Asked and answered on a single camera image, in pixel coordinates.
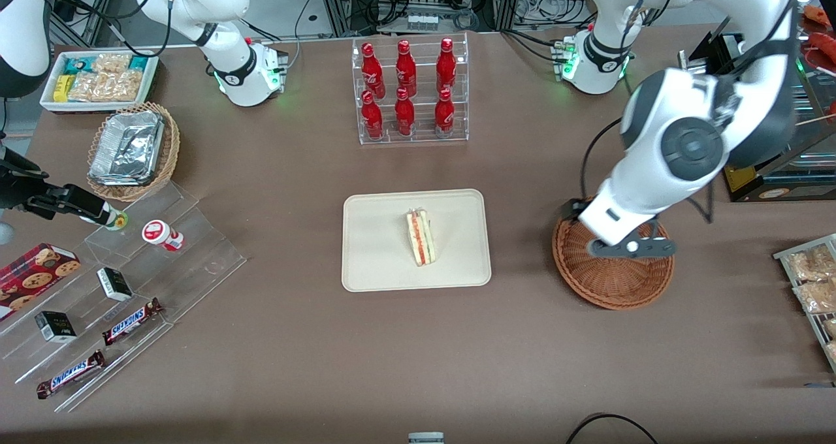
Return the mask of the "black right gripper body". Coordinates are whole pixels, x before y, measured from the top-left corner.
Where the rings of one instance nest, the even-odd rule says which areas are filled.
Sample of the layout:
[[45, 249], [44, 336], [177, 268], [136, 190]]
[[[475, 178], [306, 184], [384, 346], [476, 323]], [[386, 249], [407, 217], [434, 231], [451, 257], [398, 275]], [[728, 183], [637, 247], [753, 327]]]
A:
[[47, 179], [50, 175], [20, 155], [20, 153], [2, 146], [1, 168], [1, 207], [17, 209], [22, 212], [47, 213], [42, 207], [29, 202], [31, 197], [41, 197], [48, 191]]

